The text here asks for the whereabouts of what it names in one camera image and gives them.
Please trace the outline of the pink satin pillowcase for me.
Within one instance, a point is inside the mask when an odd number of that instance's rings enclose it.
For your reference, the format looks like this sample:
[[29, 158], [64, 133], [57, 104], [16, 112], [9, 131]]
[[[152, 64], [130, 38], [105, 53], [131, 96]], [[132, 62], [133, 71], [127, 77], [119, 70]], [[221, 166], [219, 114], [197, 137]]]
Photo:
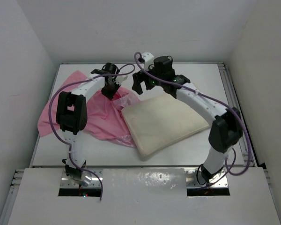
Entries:
[[[61, 87], [86, 79], [86, 75], [77, 70], [63, 82]], [[123, 87], [119, 88], [113, 100], [106, 98], [100, 90], [97, 91], [87, 102], [88, 122], [83, 132], [98, 140], [109, 141], [126, 147], [135, 147], [121, 111], [123, 108], [138, 102], [140, 102], [139, 98], [132, 91]], [[50, 101], [44, 107], [37, 123], [40, 137], [52, 133], [48, 114], [49, 103]], [[54, 128], [59, 130], [59, 125], [56, 122], [57, 104], [58, 97], [54, 99], [52, 104], [52, 118]]]

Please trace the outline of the cream white pillow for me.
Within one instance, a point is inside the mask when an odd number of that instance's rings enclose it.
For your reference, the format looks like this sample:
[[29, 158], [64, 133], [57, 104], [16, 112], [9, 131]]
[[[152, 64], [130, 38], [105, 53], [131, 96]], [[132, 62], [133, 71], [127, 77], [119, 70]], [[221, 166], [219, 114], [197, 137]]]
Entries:
[[209, 128], [202, 116], [169, 94], [129, 105], [121, 112], [144, 159]]

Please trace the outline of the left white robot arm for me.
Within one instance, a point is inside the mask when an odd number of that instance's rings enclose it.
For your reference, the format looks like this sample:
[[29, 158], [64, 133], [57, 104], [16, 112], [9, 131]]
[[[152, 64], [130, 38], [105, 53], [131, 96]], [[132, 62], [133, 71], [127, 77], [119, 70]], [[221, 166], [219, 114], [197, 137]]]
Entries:
[[120, 69], [113, 63], [106, 63], [102, 69], [94, 69], [78, 87], [70, 91], [61, 91], [58, 98], [56, 122], [63, 132], [64, 140], [70, 144], [68, 156], [63, 160], [66, 175], [73, 180], [81, 181], [86, 160], [83, 149], [77, 146], [77, 137], [85, 129], [88, 122], [87, 101], [97, 92], [112, 99], [122, 84], [116, 78]]

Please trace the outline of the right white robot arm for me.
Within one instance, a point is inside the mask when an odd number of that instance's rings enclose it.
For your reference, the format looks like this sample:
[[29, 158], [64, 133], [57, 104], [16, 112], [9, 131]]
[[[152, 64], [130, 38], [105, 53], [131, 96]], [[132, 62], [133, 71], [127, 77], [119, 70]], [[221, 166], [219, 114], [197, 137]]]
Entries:
[[228, 152], [243, 135], [238, 121], [239, 110], [208, 98], [189, 78], [177, 75], [170, 56], [154, 58], [137, 52], [134, 60], [140, 68], [133, 74], [132, 89], [137, 94], [143, 93], [141, 83], [145, 83], [147, 90], [162, 87], [165, 93], [188, 105], [209, 124], [211, 147], [205, 162], [200, 165], [202, 179], [208, 184], [222, 170]]

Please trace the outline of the white front cover board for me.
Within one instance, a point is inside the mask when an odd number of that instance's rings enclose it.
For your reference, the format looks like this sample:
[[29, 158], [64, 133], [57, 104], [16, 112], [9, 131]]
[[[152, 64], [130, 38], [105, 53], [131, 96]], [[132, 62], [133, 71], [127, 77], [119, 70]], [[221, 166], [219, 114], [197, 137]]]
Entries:
[[24, 171], [11, 225], [278, 225], [262, 169], [228, 177], [229, 196], [188, 197], [183, 169], [105, 169], [103, 197], [62, 197], [60, 168]]

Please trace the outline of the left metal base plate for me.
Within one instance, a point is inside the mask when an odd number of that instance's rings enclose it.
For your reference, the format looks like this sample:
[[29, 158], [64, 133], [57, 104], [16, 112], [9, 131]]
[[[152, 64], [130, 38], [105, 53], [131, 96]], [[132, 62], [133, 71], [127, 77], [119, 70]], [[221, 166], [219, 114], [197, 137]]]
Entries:
[[100, 197], [103, 181], [103, 171], [99, 171], [99, 176], [82, 172], [80, 179], [72, 178], [63, 171], [58, 196], [62, 197]]

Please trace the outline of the metal base plate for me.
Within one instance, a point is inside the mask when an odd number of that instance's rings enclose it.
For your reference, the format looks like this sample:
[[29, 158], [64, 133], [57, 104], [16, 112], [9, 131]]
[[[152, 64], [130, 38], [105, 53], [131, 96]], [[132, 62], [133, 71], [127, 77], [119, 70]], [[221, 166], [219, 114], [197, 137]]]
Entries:
[[197, 173], [196, 168], [185, 169], [186, 191], [188, 197], [210, 197], [210, 196], [230, 196], [229, 185], [225, 170], [215, 175], [211, 180], [211, 186], [201, 185], [204, 180]]
[[99, 171], [99, 176], [82, 172], [80, 179], [72, 178], [63, 171], [58, 196], [62, 197], [100, 197], [103, 181], [103, 171]]

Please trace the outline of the aluminium table frame rail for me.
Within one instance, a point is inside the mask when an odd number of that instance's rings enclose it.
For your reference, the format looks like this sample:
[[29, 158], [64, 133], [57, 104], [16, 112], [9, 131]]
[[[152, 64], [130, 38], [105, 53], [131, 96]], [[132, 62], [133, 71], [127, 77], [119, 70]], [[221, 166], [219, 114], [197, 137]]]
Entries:
[[[241, 121], [244, 123], [244, 127], [247, 128], [229, 70], [227, 69], [227, 67], [224, 63], [218, 63], [217, 65], [218, 65], [219, 73], [220, 73], [222, 83], [224, 86], [224, 91], [226, 94], [228, 104], [229, 104], [229, 106], [235, 107], [240, 111]], [[240, 146], [240, 150], [243, 155], [243, 158], [244, 158], [244, 165], [246, 165], [247, 162], [249, 161], [248, 160], [249, 152], [248, 152], [248, 148], [247, 148], [248, 145], [247, 145], [247, 139], [246, 139], [245, 134], [243, 134], [243, 137], [239, 140], [239, 146]]]

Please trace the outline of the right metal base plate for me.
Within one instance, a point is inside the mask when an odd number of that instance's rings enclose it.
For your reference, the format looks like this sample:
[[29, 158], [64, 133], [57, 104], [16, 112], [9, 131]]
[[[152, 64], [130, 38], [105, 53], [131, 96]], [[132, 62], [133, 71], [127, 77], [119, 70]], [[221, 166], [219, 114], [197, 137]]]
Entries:
[[201, 185], [204, 180], [197, 173], [196, 168], [185, 169], [186, 191], [188, 197], [210, 197], [210, 196], [230, 196], [229, 185], [225, 170], [215, 175], [211, 180], [211, 186]]

